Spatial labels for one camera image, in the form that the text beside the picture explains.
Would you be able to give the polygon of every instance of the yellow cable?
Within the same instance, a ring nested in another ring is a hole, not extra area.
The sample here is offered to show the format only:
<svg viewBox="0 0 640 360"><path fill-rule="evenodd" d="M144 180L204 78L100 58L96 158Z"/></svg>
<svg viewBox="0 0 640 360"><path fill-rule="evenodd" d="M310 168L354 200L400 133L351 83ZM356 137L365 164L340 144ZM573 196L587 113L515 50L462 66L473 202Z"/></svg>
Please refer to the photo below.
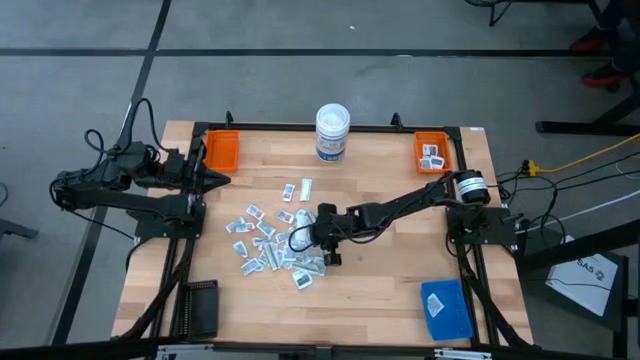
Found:
<svg viewBox="0 0 640 360"><path fill-rule="evenodd" d="M596 157L598 155L602 155L602 154L606 153L607 151L611 151L611 150L613 150L613 149L615 149L615 148L617 148L619 146L622 146L622 145L624 145L624 144L626 144L626 143L628 143L630 141L633 141L633 140L639 139L639 138L640 138L640 134L636 134L636 135L634 135L634 136L632 136L632 137L630 137L628 139L625 139L625 140L623 140L623 141L621 141L621 142L619 142L619 143L617 143L617 144L615 144L613 146L610 146L610 147L608 147L606 149L602 149L602 150L597 151L597 152L595 152L595 153L593 153L591 155L585 156L582 159L576 160L576 161L568 163L566 165L562 165L562 166L557 167L555 169L542 169L542 168L539 168L539 167L533 165L533 166L531 166L531 169L533 169L533 171L531 171L531 173L533 173L533 175L535 175L535 173L554 173L554 172L558 172L558 171L564 170L564 169L566 169L568 167L583 163L583 162L585 162L585 161L587 161L589 159L592 159L592 158L594 158L594 157Z"/></svg>

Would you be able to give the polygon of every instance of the small packet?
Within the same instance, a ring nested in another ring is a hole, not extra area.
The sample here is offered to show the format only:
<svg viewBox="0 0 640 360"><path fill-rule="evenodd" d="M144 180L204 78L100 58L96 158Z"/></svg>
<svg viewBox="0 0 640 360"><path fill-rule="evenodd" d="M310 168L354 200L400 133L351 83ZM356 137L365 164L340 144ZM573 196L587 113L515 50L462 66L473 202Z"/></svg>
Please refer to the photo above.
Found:
<svg viewBox="0 0 640 360"><path fill-rule="evenodd" d="M422 169L431 169L431 156L425 156L420 159L420 168Z"/></svg>
<svg viewBox="0 0 640 360"><path fill-rule="evenodd" d="M235 244L233 244L233 250L235 250L243 258L246 258L247 256L249 256L249 252L247 251L247 247L244 246L244 242L242 242L242 240L240 240L240 241L236 242Z"/></svg>
<svg viewBox="0 0 640 360"><path fill-rule="evenodd" d="M284 250L278 249L277 259L278 259L278 267L282 267L284 263Z"/></svg>
<svg viewBox="0 0 640 360"><path fill-rule="evenodd" d="M253 244L253 247L257 247L259 250L262 250L262 244L268 240L269 238L266 236L262 238L251 238L251 243Z"/></svg>
<svg viewBox="0 0 640 360"><path fill-rule="evenodd" d="M276 234L276 242L278 244L282 244L283 242L289 239L289 233L277 233Z"/></svg>
<svg viewBox="0 0 640 360"><path fill-rule="evenodd" d="M296 253L295 253L295 251L291 250L290 247L285 246L284 254L282 255L282 261L284 261L284 262L294 262L294 261L296 261Z"/></svg>
<svg viewBox="0 0 640 360"><path fill-rule="evenodd" d="M298 270L304 270L311 274L320 275L320 267L318 267L317 264L303 264L300 261L294 261L293 263L291 263L291 267L294 267Z"/></svg>
<svg viewBox="0 0 640 360"><path fill-rule="evenodd" d="M258 269L260 269L260 267L263 267L263 266L260 265L260 262L258 262L258 260L251 259L246 263L242 264L240 268L242 269L242 273L244 274L244 276L247 276L254 271L259 271Z"/></svg>
<svg viewBox="0 0 640 360"><path fill-rule="evenodd" d="M226 226L227 232L232 233L236 231L236 227L238 225L245 224L246 222L247 221L242 217L237 218L236 220L234 220L233 222L229 223L229 225Z"/></svg>
<svg viewBox="0 0 640 360"><path fill-rule="evenodd" d="M278 259L276 253L273 251L273 247L271 247L270 243L266 243L266 246L263 246L264 252L267 255L267 263L271 267L271 271L278 270Z"/></svg>
<svg viewBox="0 0 640 360"><path fill-rule="evenodd" d="M302 179L300 187L300 201L311 200L311 179Z"/></svg>
<svg viewBox="0 0 640 360"><path fill-rule="evenodd" d="M262 265L269 265L269 260L267 259L267 254L264 253L264 250L262 250L262 252L260 253L260 256L258 256L258 261Z"/></svg>
<svg viewBox="0 0 640 360"><path fill-rule="evenodd" d="M295 191L296 186L292 184L287 184L284 186L284 193L282 194L282 201L291 202L293 199L293 192Z"/></svg>
<svg viewBox="0 0 640 360"><path fill-rule="evenodd" d="M262 221L262 218L264 217L264 211L258 209L253 204L249 205L249 208L247 209L247 214L253 216L256 219L258 219L258 221Z"/></svg>
<svg viewBox="0 0 640 360"><path fill-rule="evenodd" d="M249 231L253 231L253 229L255 228L256 226L253 223L244 223L236 226L236 232L239 232L239 233L249 232Z"/></svg>
<svg viewBox="0 0 640 360"><path fill-rule="evenodd" d="M293 222L293 214L289 214L286 211L280 210L278 211L278 214L276 215L276 218L278 220L284 221L287 224L291 225L291 223Z"/></svg>
<svg viewBox="0 0 640 360"><path fill-rule="evenodd" d="M296 271L291 274L291 276L293 277L293 282L296 283L298 290L302 290L313 283L311 275L304 271Z"/></svg>
<svg viewBox="0 0 640 360"><path fill-rule="evenodd" d="M272 226L268 225L267 223L265 223L263 221L258 223L258 229L260 231L262 231L265 235L267 235L267 237L269 237L269 239L271 239L273 234L276 232L275 228L273 228Z"/></svg>
<svg viewBox="0 0 640 360"><path fill-rule="evenodd" d="M444 167L444 159L438 156L432 156L431 167L433 169L442 169Z"/></svg>
<svg viewBox="0 0 640 360"><path fill-rule="evenodd" d="M422 144L422 156L438 156L438 145Z"/></svg>

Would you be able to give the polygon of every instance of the white container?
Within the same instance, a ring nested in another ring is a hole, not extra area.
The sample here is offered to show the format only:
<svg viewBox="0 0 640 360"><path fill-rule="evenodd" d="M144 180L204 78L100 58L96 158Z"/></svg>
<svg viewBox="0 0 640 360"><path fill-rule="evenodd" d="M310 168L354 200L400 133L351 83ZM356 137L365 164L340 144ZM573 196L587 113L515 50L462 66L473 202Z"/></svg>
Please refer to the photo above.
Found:
<svg viewBox="0 0 640 360"><path fill-rule="evenodd" d="M316 153L324 161L340 161L347 148L351 116L340 104L327 104L316 114Z"/></svg>

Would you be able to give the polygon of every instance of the label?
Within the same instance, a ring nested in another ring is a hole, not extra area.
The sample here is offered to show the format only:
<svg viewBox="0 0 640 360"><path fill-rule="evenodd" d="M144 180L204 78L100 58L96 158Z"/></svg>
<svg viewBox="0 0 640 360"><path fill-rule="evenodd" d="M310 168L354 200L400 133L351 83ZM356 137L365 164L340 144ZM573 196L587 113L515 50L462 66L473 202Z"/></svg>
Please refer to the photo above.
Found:
<svg viewBox="0 0 640 360"><path fill-rule="evenodd" d="M440 302L440 299L436 296L436 294L431 293L427 298L427 309L429 309L429 314L431 317L436 317L442 309L444 309L444 305Z"/></svg>
<svg viewBox="0 0 640 360"><path fill-rule="evenodd" d="M486 190L487 184L481 177L473 177L471 179L463 180L458 183L458 191L460 195L464 195L474 190Z"/></svg>
<svg viewBox="0 0 640 360"><path fill-rule="evenodd" d="M347 145L347 134L335 139L330 139L316 130L316 152L324 161L338 161L342 159Z"/></svg>

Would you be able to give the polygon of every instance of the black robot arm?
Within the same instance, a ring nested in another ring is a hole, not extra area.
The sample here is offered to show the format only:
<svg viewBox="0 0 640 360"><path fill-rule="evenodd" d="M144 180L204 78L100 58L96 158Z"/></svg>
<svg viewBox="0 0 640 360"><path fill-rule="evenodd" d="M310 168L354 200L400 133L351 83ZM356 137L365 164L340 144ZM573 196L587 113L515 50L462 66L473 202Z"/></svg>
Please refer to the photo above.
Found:
<svg viewBox="0 0 640 360"><path fill-rule="evenodd" d="M457 183L462 201L447 193L446 183L453 179ZM337 214L334 204L318 205L318 217L310 226L311 243L328 252L326 265L341 265L336 253L338 243L349 239L366 244L378 238L391 223L401 217L432 206L461 207L469 212L481 211L491 200L487 185L479 171L466 170L447 173L440 179L386 203L366 203L347 208L344 215Z"/></svg>

